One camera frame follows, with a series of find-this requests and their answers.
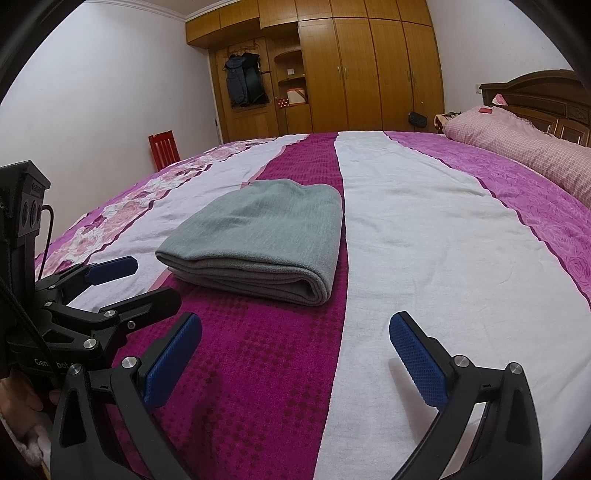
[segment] blue gripper pad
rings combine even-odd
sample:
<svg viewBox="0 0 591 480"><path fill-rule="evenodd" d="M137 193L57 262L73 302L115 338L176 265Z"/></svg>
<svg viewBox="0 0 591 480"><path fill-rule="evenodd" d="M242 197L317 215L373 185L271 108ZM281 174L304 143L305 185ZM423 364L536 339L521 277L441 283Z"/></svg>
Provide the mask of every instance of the blue gripper pad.
<svg viewBox="0 0 591 480"><path fill-rule="evenodd" d="M412 329L398 313L390 319L390 341L427 405L447 405L445 376Z"/></svg>
<svg viewBox="0 0 591 480"><path fill-rule="evenodd" d="M144 404L148 411L162 407L201 341L200 318L193 314L170 340L146 375Z"/></svg>
<svg viewBox="0 0 591 480"><path fill-rule="evenodd" d="M88 269L84 280L91 285L101 285L118 278L128 277L137 271L138 261L135 258L117 258L116 260L93 265Z"/></svg>

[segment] black bag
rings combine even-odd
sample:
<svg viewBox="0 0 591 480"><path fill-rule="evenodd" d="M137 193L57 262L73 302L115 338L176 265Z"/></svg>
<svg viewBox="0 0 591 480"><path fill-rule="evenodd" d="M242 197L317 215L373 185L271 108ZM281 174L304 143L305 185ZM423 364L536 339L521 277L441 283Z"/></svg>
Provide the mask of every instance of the black bag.
<svg viewBox="0 0 591 480"><path fill-rule="evenodd" d="M262 84L259 55L246 52L242 54L242 57L244 58L242 70L246 79L248 102L251 105L267 103L269 99L265 94L265 87Z"/></svg>
<svg viewBox="0 0 591 480"><path fill-rule="evenodd" d="M419 128L427 126L427 117L417 112L410 112L408 114L408 123Z"/></svg>

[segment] hanging jacket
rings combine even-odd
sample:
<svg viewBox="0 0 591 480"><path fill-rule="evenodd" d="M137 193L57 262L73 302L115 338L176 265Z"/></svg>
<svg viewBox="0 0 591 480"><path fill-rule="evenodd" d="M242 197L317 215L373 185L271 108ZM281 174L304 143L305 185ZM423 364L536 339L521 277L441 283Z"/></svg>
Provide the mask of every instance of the hanging jacket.
<svg viewBox="0 0 591 480"><path fill-rule="evenodd" d="M231 55L224 68L228 72L226 85L232 106L248 106L269 101L259 69L259 55L249 52Z"/></svg>

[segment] pillow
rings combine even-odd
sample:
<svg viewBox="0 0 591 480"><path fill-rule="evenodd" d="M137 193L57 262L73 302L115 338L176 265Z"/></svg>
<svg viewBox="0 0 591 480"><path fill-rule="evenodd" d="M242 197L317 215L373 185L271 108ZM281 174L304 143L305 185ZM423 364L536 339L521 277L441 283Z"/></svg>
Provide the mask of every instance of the pillow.
<svg viewBox="0 0 591 480"><path fill-rule="evenodd" d="M502 108L473 108L451 119L443 133L458 142L511 158L535 170L591 208L591 148L545 134Z"/></svg>

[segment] white wall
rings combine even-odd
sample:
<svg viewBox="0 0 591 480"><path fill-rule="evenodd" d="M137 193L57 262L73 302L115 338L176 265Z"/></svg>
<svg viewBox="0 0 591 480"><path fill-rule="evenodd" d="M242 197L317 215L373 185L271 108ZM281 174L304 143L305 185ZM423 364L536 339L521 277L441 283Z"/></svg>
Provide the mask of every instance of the white wall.
<svg viewBox="0 0 591 480"><path fill-rule="evenodd" d="M149 135L172 130L181 158L218 145L208 63L183 22L119 5L82 4L45 40L0 105L0 164L51 180L54 238L155 172Z"/></svg>
<svg viewBox="0 0 591 480"><path fill-rule="evenodd" d="M569 69L554 44L509 0L427 0L437 37L446 111L482 104L476 84Z"/></svg>

